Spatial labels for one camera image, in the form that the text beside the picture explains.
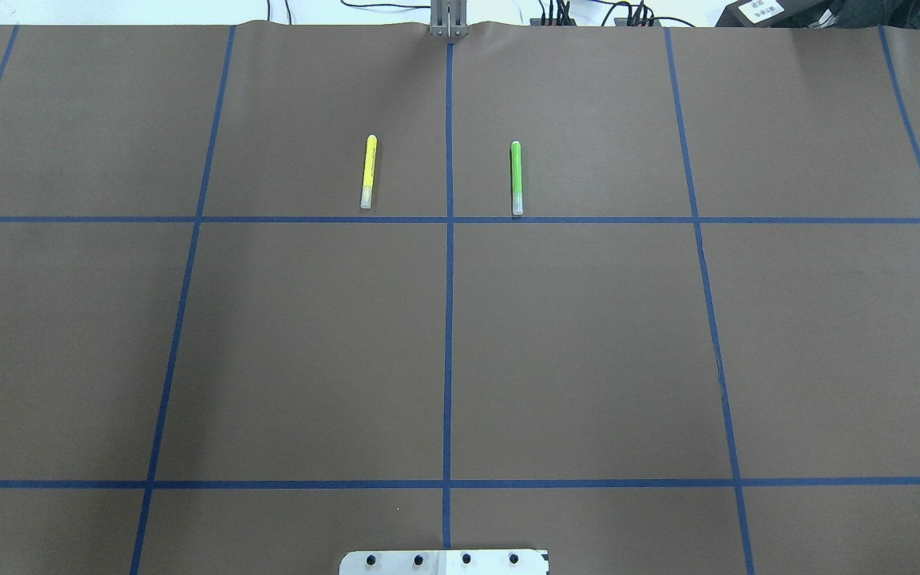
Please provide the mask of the green highlighter pen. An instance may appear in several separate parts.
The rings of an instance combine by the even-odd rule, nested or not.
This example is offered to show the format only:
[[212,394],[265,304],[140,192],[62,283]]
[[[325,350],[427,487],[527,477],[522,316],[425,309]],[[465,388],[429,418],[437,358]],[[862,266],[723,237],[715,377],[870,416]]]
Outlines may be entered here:
[[521,217],[525,212],[523,200],[522,146],[520,141],[512,141],[509,146],[509,180],[512,217]]

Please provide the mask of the yellow highlighter pen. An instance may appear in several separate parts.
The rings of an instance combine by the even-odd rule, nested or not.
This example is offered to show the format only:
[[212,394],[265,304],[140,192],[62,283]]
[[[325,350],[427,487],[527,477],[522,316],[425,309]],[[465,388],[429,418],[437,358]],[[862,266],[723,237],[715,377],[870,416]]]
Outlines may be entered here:
[[360,193],[360,208],[362,210],[370,210],[372,207],[377,166],[377,150],[379,150],[379,139],[376,135],[370,134],[368,138],[366,138],[363,157],[362,187]]

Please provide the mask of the brown paper table cover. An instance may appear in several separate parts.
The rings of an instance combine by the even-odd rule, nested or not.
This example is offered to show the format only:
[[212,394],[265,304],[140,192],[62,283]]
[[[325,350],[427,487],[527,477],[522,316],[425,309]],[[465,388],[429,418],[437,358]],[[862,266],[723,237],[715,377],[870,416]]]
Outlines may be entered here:
[[485,547],[920,574],[920,30],[0,26],[0,574]]

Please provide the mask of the black box with label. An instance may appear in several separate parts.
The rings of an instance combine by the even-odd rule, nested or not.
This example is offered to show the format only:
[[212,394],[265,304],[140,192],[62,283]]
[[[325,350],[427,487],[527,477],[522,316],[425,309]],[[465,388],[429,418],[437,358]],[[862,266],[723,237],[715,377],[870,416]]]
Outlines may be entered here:
[[832,18],[834,1],[734,1],[716,28],[811,28]]

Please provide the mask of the grey aluminium frame post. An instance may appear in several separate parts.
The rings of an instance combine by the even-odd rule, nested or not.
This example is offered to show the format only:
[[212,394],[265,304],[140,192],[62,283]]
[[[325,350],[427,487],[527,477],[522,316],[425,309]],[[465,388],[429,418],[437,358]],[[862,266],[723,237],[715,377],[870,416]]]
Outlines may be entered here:
[[466,37],[470,32],[467,5],[467,0],[430,1],[430,36],[450,40]]

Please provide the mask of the white column base plate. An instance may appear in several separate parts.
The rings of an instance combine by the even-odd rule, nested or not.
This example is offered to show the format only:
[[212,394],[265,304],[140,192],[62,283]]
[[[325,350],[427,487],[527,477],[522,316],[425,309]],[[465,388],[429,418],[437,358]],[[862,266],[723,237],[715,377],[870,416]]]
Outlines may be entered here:
[[339,574],[549,574],[537,549],[365,550],[344,554]]

